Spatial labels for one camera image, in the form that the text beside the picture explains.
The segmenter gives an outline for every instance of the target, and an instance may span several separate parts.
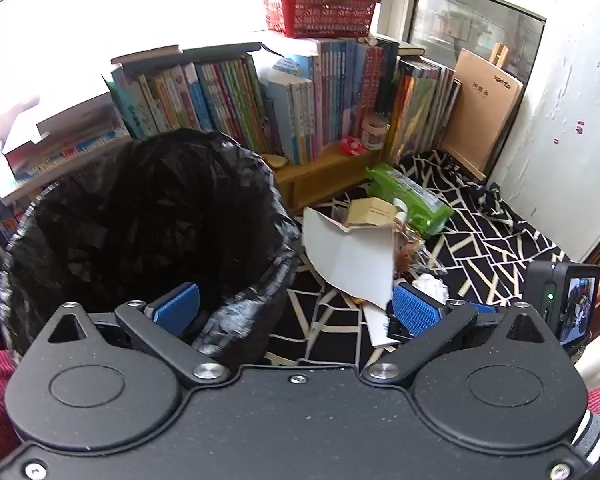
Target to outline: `black patterned tablecloth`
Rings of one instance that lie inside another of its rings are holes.
[[[443,233],[427,241],[432,256],[446,270],[439,278],[448,286],[450,298],[509,306],[522,296],[531,260],[568,260],[560,247],[500,199],[496,187],[472,182],[445,152],[408,155],[397,167],[454,210]],[[351,200],[364,197],[363,184],[315,209],[337,218]],[[393,351],[372,347],[362,309],[325,283],[305,254],[287,294],[285,311],[269,339],[266,363],[364,367]]]

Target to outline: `trash can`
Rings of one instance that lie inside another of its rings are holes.
[[[259,155],[219,132],[133,141],[29,207],[0,283],[2,331],[18,360],[65,301],[112,312],[193,282],[208,320],[187,342],[232,368],[256,362],[299,246]]]

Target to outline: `bookshelf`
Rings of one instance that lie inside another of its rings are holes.
[[[365,179],[365,168],[382,161],[382,151],[345,155],[337,142],[325,146],[318,159],[304,166],[274,170],[286,208],[294,214],[343,192]]]

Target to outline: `green package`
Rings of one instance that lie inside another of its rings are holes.
[[[439,234],[454,210],[432,192],[394,170],[384,162],[370,170],[366,177],[372,181],[370,194],[386,202],[399,198],[407,206],[407,222],[424,237]]]

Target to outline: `red plastic basket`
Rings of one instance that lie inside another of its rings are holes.
[[[355,38],[369,33],[380,0],[264,0],[267,28],[288,38]]]

